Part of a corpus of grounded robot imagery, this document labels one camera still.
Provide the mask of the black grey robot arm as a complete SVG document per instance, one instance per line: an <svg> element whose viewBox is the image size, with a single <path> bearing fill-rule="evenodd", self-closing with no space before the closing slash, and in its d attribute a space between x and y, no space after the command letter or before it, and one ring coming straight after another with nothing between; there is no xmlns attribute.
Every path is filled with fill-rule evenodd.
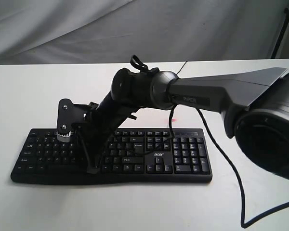
<svg viewBox="0 0 289 231"><path fill-rule="evenodd" d="M99 150L132 113L177 105L219 113L227 137L250 161L289 180L289 72L281 67L190 78L158 68L123 68L81 134Z"/></svg>

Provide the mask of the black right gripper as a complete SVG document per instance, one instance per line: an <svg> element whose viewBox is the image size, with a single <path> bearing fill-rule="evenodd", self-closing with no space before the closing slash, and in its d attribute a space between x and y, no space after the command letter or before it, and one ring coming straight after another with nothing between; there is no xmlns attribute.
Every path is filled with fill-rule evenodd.
<svg viewBox="0 0 289 231"><path fill-rule="evenodd" d="M87 159L87 173L96 174L103 163L103 157L108 151L108 138L132 113L137 112L134 105L121 104L116 101L102 101L92 113L89 130L84 138L81 131L78 136ZM92 149L92 163L85 143Z"/></svg>

